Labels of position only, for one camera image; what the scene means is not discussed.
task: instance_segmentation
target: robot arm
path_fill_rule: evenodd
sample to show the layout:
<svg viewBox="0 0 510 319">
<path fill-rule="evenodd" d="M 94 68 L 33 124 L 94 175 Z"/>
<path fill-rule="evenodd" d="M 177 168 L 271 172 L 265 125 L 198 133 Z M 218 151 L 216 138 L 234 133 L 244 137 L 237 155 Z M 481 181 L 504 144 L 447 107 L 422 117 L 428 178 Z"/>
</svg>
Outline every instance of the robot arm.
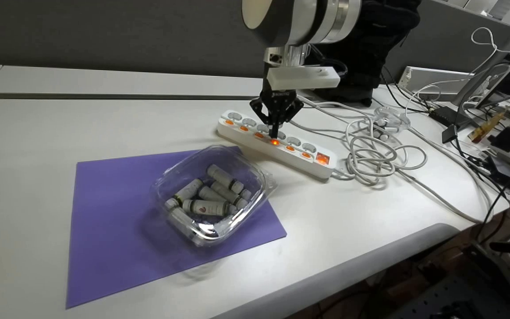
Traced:
<svg viewBox="0 0 510 319">
<path fill-rule="evenodd" d="M 249 104 L 269 126 L 272 138 L 302 109 L 297 89 L 338 86 L 340 77 L 333 67 L 304 66 L 304 60 L 309 44 L 338 42 L 348 36 L 360 8 L 361 0 L 243 0 L 245 26 L 267 45 L 263 89 Z"/>
</svg>

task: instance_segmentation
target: white power strip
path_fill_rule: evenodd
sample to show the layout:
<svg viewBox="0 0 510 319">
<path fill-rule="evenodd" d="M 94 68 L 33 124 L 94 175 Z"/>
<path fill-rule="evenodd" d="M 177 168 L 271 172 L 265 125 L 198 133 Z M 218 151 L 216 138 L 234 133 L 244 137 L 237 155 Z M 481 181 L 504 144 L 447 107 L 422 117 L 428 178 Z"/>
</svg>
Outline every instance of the white power strip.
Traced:
<svg viewBox="0 0 510 319">
<path fill-rule="evenodd" d="M 334 152 L 298 136 L 279 131 L 271 139 L 267 125 L 231 109 L 218 120 L 218 133 L 318 178 L 329 178 L 338 162 Z"/>
</svg>

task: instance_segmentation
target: gray partition wall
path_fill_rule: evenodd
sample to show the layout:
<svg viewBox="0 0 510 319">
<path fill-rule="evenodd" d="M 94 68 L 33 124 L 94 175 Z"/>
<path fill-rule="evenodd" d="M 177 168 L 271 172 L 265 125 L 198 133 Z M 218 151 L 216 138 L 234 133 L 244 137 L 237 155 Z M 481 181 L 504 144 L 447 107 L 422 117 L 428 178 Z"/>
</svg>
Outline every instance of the gray partition wall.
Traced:
<svg viewBox="0 0 510 319">
<path fill-rule="evenodd" d="M 421 24 L 387 60 L 470 71 L 490 52 L 473 45 L 479 26 L 498 44 L 510 26 L 423 0 Z M 0 64 L 260 77 L 263 44 L 241 19 L 240 0 L 0 0 Z"/>
</svg>

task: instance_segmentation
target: purple paper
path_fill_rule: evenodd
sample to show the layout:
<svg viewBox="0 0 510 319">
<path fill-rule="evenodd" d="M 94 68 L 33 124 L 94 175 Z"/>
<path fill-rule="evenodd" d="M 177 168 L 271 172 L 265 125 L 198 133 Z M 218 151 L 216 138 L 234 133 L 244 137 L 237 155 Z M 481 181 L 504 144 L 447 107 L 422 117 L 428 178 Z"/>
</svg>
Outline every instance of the purple paper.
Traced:
<svg viewBox="0 0 510 319">
<path fill-rule="evenodd" d="M 77 164 L 66 308 L 286 236 L 268 202 L 214 247 L 197 248 L 159 218 L 150 186 L 195 152 Z"/>
</svg>

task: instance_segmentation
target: power socket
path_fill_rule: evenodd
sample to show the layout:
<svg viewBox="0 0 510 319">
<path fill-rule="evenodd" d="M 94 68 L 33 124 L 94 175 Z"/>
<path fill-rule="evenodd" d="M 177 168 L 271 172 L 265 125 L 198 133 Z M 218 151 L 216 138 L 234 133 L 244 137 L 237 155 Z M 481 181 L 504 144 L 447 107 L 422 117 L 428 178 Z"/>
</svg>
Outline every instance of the power socket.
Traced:
<svg viewBox="0 0 510 319">
<path fill-rule="evenodd" d="M 218 120 L 218 133 L 313 176 L 328 179 L 338 162 L 334 152 L 284 131 L 271 139 L 267 125 L 229 109 Z"/>
</svg>

